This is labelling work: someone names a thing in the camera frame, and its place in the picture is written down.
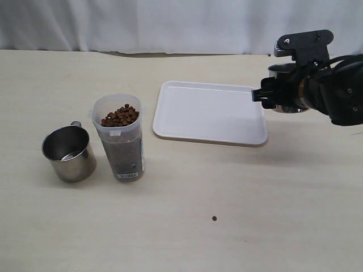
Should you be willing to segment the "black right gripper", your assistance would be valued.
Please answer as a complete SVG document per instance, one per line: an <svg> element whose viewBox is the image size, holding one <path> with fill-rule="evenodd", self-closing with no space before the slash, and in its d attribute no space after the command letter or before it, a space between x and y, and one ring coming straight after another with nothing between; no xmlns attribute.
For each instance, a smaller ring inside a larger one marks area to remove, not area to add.
<svg viewBox="0 0 363 272"><path fill-rule="evenodd" d="M253 102L260 102L264 109L275 109L276 104L287 106L320 107L319 84L316 82L320 69L309 63L325 63L330 60L327 46L334 34L327 29L290 33L275 42L275 57L291 56L296 68L289 74L286 91L278 86L276 78L264 78L260 88L252 90Z"/></svg>

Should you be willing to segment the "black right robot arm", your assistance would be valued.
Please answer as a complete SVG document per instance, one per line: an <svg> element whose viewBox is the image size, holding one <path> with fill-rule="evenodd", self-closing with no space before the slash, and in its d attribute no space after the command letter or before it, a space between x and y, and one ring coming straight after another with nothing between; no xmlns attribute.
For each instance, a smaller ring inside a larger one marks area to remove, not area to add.
<svg viewBox="0 0 363 272"><path fill-rule="evenodd" d="M331 58L328 45L333 39L327 29L278 38L274 56L290 56L292 62L269 67L275 75L261 80L252 101L264 109L313 109L338 126L361 125L362 55Z"/></svg>

